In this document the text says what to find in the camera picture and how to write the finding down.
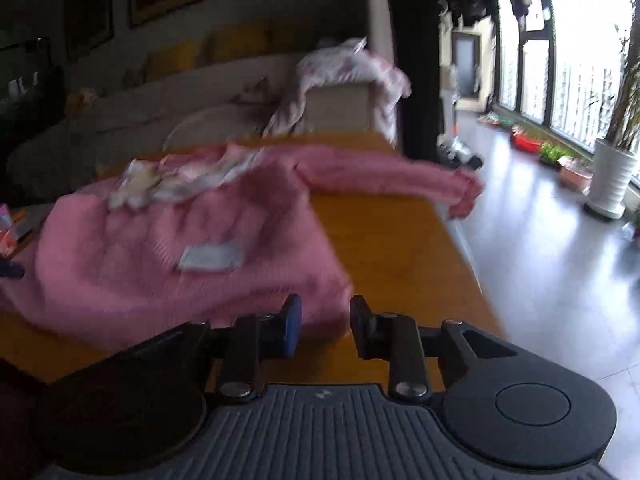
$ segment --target sweater sleeve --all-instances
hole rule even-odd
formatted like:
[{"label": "sweater sleeve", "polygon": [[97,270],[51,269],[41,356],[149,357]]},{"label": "sweater sleeve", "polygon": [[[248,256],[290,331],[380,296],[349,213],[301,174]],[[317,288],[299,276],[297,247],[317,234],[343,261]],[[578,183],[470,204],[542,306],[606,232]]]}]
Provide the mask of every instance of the sweater sleeve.
[{"label": "sweater sleeve", "polygon": [[449,206],[450,218],[466,218],[483,184],[467,168],[456,171],[401,156],[306,146],[296,173],[312,190],[422,196]]}]

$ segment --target pink sweater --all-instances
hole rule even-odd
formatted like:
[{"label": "pink sweater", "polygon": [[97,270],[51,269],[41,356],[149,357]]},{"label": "pink sweater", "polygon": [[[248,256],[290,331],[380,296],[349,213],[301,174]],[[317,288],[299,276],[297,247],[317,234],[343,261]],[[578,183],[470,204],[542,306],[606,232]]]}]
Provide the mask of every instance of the pink sweater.
[{"label": "pink sweater", "polygon": [[[218,160],[234,144],[191,158]],[[175,156],[172,163],[190,160]],[[110,212],[117,179],[58,200],[42,234],[18,256],[23,280],[0,280],[23,317],[95,346],[120,349],[186,321],[226,326],[238,316],[303,301],[306,333],[348,328],[352,287],[309,203],[309,191],[423,196],[466,217],[482,190],[455,173],[400,156],[327,146],[264,148],[253,169],[228,184],[170,205]],[[234,240],[244,263],[215,272],[179,271],[188,246]]]}]

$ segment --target gray floor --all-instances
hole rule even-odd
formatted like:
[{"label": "gray floor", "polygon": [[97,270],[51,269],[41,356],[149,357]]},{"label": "gray floor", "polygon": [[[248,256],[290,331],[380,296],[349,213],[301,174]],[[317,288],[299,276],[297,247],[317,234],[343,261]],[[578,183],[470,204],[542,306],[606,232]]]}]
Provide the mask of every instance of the gray floor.
[{"label": "gray floor", "polygon": [[598,381],[618,409],[603,458],[640,478],[640,250],[620,222],[582,209],[558,174],[512,149],[508,134],[460,116],[460,138],[484,156],[486,189],[462,232],[482,290],[510,341]]}]

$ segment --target wooden table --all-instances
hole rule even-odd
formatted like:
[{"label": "wooden table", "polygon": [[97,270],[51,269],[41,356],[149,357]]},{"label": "wooden table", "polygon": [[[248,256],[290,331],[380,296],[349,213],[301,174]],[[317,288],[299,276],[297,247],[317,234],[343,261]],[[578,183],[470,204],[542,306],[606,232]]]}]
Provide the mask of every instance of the wooden table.
[{"label": "wooden table", "polygon": [[[371,133],[314,134],[244,144],[281,142],[393,153],[382,136]],[[193,149],[174,151],[188,153]],[[313,193],[311,202],[351,275],[354,291],[366,298],[374,312],[400,312],[430,326],[439,326],[446,318],[464,319],[500,335],[472,271],[426,200]],[[94,348],[44,332],[17,316],[0,314],[0,357],[43,381],[53,381],[103,356]],[[434,378],[434,363],[428,365]],[[387,369],[385,362],[358,359],[353,339],[346,336],[303,341],[292,360],[266,362],[262,371],[269,382],[386,384]],[[433,383],[436,387],[441,384],[439,380]]]}]

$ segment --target white vase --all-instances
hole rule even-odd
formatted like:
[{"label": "white vase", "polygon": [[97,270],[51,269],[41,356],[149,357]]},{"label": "white vase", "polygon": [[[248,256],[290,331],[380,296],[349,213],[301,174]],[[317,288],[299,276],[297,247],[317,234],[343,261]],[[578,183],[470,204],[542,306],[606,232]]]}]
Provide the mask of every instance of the white vase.
[{"label": "white vase", "polygon": [[635,154],[617,150],[602,139],[596,140],[587,201],[589,208],[607,218],[620,218],[625,212],[622,201],[626,188],[637,167]]}]

